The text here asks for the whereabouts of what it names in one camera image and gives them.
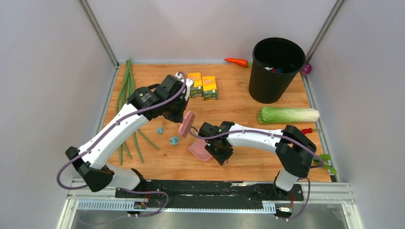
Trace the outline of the pink hand brush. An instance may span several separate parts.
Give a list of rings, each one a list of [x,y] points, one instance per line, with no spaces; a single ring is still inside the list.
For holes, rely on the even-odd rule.
[[[194,120],[195,120],[195,113],[193,111],[187,112],[178,130],[178,133],[182,138],[187,137]]]

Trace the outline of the pink plastic dustpan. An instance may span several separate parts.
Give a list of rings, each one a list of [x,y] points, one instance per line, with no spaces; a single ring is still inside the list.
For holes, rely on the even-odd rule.
[[[233,154],[231,145],[221,139],[197,139],[187,149],[199,160],[209,162],[210,160],[215,159],[221,166],[224,165]]]

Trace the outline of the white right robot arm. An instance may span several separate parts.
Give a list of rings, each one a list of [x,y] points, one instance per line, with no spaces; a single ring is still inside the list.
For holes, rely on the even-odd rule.
[[[273,195],[286,199],[300,178],[306,178],[316,156],[316,146],[295,126],[264,130],[224,121],[220,126],[203,123],[195,137],[206,142],[206,150],[223,165],[234,147],[249,147],[277,155],[282,169],[272,187]]]

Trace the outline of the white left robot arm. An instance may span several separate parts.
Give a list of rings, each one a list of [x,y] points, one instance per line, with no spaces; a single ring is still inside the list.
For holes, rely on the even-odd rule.
[[[163,116],[173,123],[182,123],[193,86],[193,80],[178,72],[167,75],[162,83],[137,88],[96,136],[78,148],[69,147],[65,155],[85,186],[92,192],[108,186],[125,188],[135,198],[143,196],[146,185],[139,172],[107,162],[119,146],[152,119]]]

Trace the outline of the yellow green carton box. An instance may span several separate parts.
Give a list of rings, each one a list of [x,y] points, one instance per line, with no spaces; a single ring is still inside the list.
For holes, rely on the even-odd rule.
[[[188,79],[193,81],[193,88],[190,92],[190,98],[202,97],[203,96],[203,84],[201,73],[189,73]]]
[[[218,90],[215,76],[203,76],[202,87],[204,101],[218,100]]]

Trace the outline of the green white napa cabbage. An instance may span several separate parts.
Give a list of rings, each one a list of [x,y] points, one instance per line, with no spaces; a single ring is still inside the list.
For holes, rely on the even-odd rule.
[[[311,123],[316,122],[319,117],[319,111],[313,108],[277,108],[267,106],[258,112],[258,122],[263,124]]]

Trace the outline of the orange carrot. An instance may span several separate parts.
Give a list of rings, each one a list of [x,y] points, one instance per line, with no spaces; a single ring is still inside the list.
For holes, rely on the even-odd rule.
[[[252,63],[245,59],[225,58],[224,60],[226,62],[236,64],[236,65],[244,67],[244,68],[252,67]]]

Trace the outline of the red chili pepper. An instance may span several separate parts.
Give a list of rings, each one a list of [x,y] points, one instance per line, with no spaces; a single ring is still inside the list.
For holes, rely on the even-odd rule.
[[[321,129],[318,129],[318,128],[306,128],[306,129],[302,129],[301,132],[302,132],[302,134],[306,135],[306,134],[310,134],[310,133],[314,133],[314,132],[321,132]]]

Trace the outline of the black trash bin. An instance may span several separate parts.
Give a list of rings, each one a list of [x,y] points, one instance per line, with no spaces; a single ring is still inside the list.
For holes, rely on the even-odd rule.
[[[305,53],[285,38],[266,38],[252,52],[249,93],[257,102],[272,104],[286,91],[305,64]]]

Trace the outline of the white radish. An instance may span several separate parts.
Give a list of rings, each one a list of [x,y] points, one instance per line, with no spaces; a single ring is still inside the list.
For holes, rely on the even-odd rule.
[[[331,160],[331,156],[330,156],[330,155],[328,155],[328,154],[320,154],[320,155],[319,155],[319,158],[320,158],[320,159],[318,159],[318,158],[316,158],[316,157],[314,158],[314,162],[315,162],[316,164],[321,165],[321,164],[323,163],[323,164],[324,164],[323,167],[324,167],[325,169],[329,170],[331,174],[333,174],[333,175],[337,175],[337,174],[338,174],[337,170],[336,170],[334,167],[332,167],[332,166],[330,165],[330,160]]]

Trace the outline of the purple round onion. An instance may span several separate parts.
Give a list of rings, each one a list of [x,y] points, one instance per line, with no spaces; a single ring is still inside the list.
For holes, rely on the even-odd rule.
[[[305,63],[302,67],[300,73],[301,74],[310,74],[312,71],[312,66],[309,63]]]

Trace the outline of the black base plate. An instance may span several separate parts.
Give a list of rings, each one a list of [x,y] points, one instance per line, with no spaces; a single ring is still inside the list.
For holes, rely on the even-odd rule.
[[[260,209],[263,201],[303,201],[302,187],[295,184],[290,194],[277,194],[272,182],[206,181],[206,180],[150,180],[141,183],[131,194],[117,189],[117,198],[150,200],[149,208],[161,207],[167,193],[168,208],[196,209]],[[160,191],[160,194],[149,194]]]

